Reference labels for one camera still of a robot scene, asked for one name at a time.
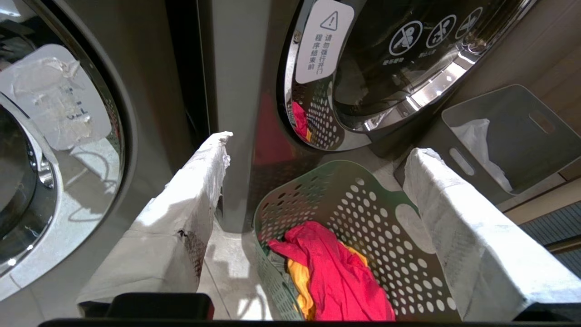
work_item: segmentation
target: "green laundry basket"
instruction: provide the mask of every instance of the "green laundry basket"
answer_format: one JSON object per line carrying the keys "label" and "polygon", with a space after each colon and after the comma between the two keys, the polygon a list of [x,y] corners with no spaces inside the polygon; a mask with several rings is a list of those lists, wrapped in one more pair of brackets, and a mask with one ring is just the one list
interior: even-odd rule
{"label": "green laundry basket", "polygon": [[271,239],[317,221],[367,257],[398,321],[458,322],[436,254],[426,253],[396,218],[398,206],[417,208],[402,191],[385,190],[362,166],[333,161],[270,192],[254,214],[258,272],[285,320],[303,320],[292,282],[268,259]]}

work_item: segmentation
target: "circular icon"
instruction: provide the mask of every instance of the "circular icon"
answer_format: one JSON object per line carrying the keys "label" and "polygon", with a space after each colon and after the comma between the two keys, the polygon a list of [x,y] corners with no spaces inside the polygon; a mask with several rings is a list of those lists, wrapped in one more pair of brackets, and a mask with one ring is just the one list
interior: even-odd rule
{"label": "circular icon", "polygon": [[393,56],[405,54],[418,42],[422,29],[423,26],[419,20],[413,20],[402,26],[389,43],[389,53]]}
{"label": "circular icon", "polygon": [[459,38],[465,36],[466,33],[468,33],[468,31],[470,31],[470,29],[473,28],[474,24],[476,24],[476,21],[480,18],[481,14],[482,14],[482,7],[478,7],[476,9],[474,9],[470,13],[470,15],[468,15],[468,17],[466,17],[466,19],[464,19],[462,24],[460,24],[460,27],[456,31],[456,39],[459,39]]}
{"label": "circular icon", "polygon": [[426,47],[433,48],[442,43],[448,34],[452,32],[454,25],[456,25],[456,15],[446,16],[442,19],[428,36]]}

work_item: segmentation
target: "red cloth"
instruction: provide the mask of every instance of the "red cloth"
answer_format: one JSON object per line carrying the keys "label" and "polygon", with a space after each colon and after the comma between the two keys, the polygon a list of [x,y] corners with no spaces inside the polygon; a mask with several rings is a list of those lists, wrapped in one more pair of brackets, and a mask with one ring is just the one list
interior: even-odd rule
{"label": "red cloth", "polygon": [[361,259],[323,225],[309,221],[270,240],[278,254],[308,267],[317,321],[395,321],[384,290]]}
{"label": "red cloth", "polygon": [[292,113],[295,115],[296,133],[303,139],[307,139],[307,113],[296,101],[292,102]]}

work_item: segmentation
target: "warning triangle symbol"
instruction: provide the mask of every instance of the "warning triangle symbol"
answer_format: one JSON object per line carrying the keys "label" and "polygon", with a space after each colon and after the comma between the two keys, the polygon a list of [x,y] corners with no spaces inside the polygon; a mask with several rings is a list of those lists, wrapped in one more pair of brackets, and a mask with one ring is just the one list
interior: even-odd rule
{"label": "warning triangle symbol", "polygon": [[323,20],[321,23],[321,27],[326,30],[336,31],[337,30],[337,21],[339,20],[339,13],[334,11],[327,19]]}

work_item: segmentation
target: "washing machine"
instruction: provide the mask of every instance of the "washing machine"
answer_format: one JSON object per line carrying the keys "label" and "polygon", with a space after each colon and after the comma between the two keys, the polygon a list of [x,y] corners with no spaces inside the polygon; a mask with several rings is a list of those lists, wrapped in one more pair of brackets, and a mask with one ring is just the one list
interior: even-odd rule
{"label": "washing machine", "polygon": [[209,108],[235,136],[223,229],[250,230],[269,191],[322,162],[409,147],[533,4],[200,1]]}
{"label": "washing machine", "polygon": [[192,155],[162,0],[0,1],[0,325],[75,300]]}

